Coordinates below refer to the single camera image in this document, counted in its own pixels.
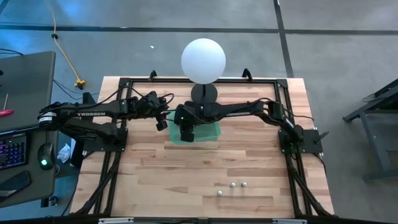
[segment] concrete floor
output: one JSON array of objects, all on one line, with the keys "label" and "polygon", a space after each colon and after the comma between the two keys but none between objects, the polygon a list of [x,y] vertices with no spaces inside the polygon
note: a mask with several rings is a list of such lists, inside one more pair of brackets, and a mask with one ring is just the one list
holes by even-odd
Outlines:
[{"label": "concrete floor", "polygon": [[[272,0],[50,0],[59,25],[117,27],[278,28]],[[286,29],[398,30],[395,0],[279,0]],[[42,0],[9,1],[0,25],[52,25]],[[25,54],[54,50],[55,79],[73,86],[73,72],[50,38],[50,31],[0,30],[0,46]],[[104,75],[183,75],[180,56],[192,40],[217,41],[226,53],[223,76],[249,68],[255,77],[287,77],[279,34],[189,32],[58,32],[86,89],[98,92]],[[396,222],[398,179],[365,184],[375,171],[362,124],[341,119],[361,99],[396,79],[396,35],[286,35],[294,77],[305,79],[315,124],[330,131],[323,140],[335,213],[345,218]],[[58,87],[53,101],[71,101]],[[0,209],[0,219],[60,215],[71,195],[71,180],[57,181],[64,195],[57,208],[37,202]],[[30,208],[24,217],[21,207]]]}]

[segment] white ball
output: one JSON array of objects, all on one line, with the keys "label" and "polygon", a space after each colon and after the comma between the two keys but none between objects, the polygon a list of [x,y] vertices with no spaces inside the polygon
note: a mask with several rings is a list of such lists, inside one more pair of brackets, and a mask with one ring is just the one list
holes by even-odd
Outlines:
[{"label": "white ball", "polygon": [[225,60],[224,50],[214,40],[197,39],[182,52],[181,66],[191,81],[209,84],[223,74]]}]

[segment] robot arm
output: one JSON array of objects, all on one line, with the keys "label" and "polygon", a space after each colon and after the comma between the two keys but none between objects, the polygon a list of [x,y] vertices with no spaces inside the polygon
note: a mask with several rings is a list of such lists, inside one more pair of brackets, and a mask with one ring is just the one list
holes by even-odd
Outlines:
[{"label": "robot arm", "polygon": [[152,91],[138,99],[131,98],[114,100],[109,103],[92,105],[53,103],[40,111],[39,126],[49,131],[59,130],[74,139],[88,140],[101,138],[105,143],[117,143],[127,133],[120,130],[114,123],[97,124],[80,119],[85,116],[108,116],[116,119],[156,118],[158,131],[167,128],[165,118],[167,106],[164,97],[158,97]]},{"label": "robot arm", "polygon": [[286,131],[292,141],[303,141],[303,128],[293,125],[285,114],[282,104],[275,101],[261,101],[221,105],[219,103],[185,102],[178,105],[175,111],[174,123],[180,126],[181,140],[193,142],[193,128],[201,124],[210,124],[223,118],[233,116],[258,116],[263,122],[280,126]]}]

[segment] wooden table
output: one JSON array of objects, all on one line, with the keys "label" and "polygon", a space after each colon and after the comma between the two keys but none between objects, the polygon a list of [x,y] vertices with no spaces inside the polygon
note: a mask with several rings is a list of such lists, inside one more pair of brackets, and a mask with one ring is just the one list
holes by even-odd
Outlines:
[{"label": "wooden table", "polygon": [[[119,78],[104,77],[98,101],[118,89]],[[293,112],[311,116],[303,79],[287,80]],[[174,108],[190,100],[192,86],[192,83],[135,83],[133,87],[143,94],[152,90],[158,95],[174,93],[175,98],[169,104]],[[273,86],[267,84],[217,83],[215,86],[219,103],[275,98]],[[95,121],[104,123],[110,118]],[[295,121],[305,129],[313,128],[310,119],[295,118]],[[265,124],[255,116],[226,118],[220,121],[218,140],[175,145],[170,142],[168,129],[158,132],[155,124],[155,119],[127,123],[129,136],[119,166],[113,217],[294,216],[285,157],[277,139],[279,127]],[[333,213],[322,163],[311,154],[302,157],[309,189]],[[104,153],[95,152],[83,161],[71,212],[81,208],[97,187],[103,158]],[[232,182],[237,187],[231,188]],[[248,186],[241,187],[242,182]],[[107,195],[105,189],[101,210]],[[298,195],[304,211],[301,190]]]}]

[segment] rgb keyboard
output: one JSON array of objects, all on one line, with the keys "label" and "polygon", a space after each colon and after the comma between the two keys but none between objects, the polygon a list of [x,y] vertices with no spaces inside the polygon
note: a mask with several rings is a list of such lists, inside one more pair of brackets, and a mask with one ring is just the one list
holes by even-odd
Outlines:
[{"label": "rgb keyboard", "polygon": [[0,137],[0,170],[25,165],[26,135]]}]

